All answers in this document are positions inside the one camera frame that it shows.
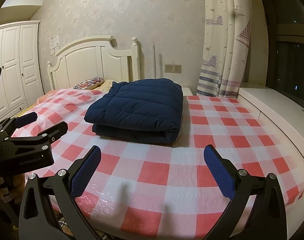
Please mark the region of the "hand holding left gripper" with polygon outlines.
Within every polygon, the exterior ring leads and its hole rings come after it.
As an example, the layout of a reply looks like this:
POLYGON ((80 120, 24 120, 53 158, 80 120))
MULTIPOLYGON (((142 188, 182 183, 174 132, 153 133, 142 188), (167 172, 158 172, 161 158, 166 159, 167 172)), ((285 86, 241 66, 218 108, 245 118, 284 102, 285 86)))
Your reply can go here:
MULTIPOLYGON (((16 204, 21 203, 25 190, 25 174, 15 175, 13 181, 7 183, 9 196, 16 204)), ((0 200, 3 200, 3 193, 0 189, 0 200)))

